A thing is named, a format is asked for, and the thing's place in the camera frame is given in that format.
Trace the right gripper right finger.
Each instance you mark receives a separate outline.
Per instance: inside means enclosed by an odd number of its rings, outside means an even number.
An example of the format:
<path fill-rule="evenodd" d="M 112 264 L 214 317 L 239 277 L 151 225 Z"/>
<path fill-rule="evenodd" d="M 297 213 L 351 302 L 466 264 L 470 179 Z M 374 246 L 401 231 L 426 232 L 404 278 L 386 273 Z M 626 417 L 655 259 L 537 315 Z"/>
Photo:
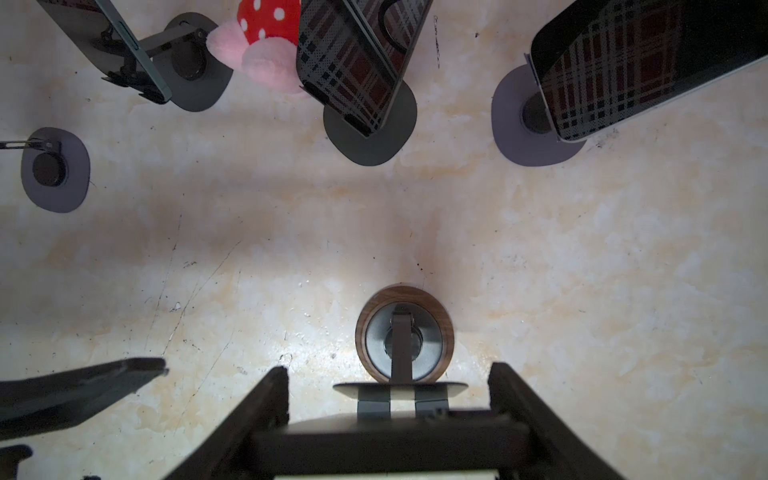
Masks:
<path fill-rule="evenodd" d="M 528 427 L 529 456 L 498 471 L 500 479 L 621 479 L 608 462 L 584 443 L 511 366 L 492 364 L 490 406 Z"/>

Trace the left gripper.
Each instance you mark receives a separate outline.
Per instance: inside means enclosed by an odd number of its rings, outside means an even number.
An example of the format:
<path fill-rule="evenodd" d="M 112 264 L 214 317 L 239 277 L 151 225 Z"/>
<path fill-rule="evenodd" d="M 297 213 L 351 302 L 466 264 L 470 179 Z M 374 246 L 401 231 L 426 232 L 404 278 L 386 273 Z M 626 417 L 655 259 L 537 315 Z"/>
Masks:
<path fill-rule="evenodd" d="M 1 383 L 3 441 L 64 430 L 168 372 L 162 358 L 129 358 Z"/>

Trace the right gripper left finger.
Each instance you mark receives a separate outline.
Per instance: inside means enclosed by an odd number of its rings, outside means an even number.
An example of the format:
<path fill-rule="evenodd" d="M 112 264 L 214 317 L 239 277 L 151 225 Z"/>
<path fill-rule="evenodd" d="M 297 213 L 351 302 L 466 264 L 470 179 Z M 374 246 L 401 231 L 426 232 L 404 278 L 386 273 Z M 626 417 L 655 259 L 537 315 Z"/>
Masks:
<path fill-rule="evenodd" d="M 272 479 L 262 471 L 253 436 L 289 423 L 289 375 L 269 370 L 213 433 L 169 479 Z"/>

